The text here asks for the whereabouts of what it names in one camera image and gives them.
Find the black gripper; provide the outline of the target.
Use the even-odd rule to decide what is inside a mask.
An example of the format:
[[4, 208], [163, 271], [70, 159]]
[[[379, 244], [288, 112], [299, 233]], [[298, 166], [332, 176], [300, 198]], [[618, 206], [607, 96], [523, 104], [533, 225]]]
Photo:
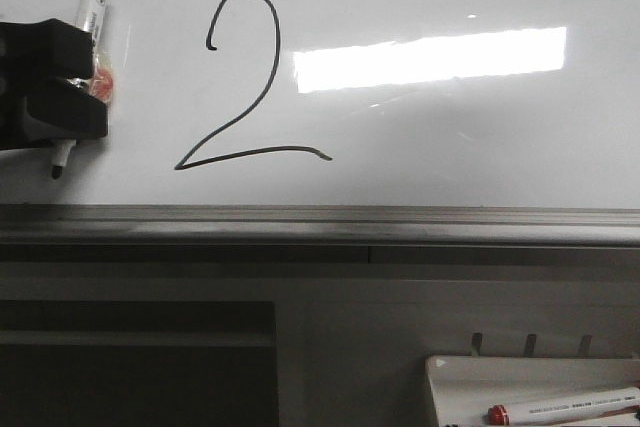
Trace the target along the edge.
[[27, 140], [106, 137], [107, 106], [83, 89], [54, 79], [29, 91], [44, 79], [90, 79], [93, 74], [93, 38], [89, 32], [59, 19], [2, 22], [1, 149], [26, 144], [17, 133], [18, 110], [19, 132]]

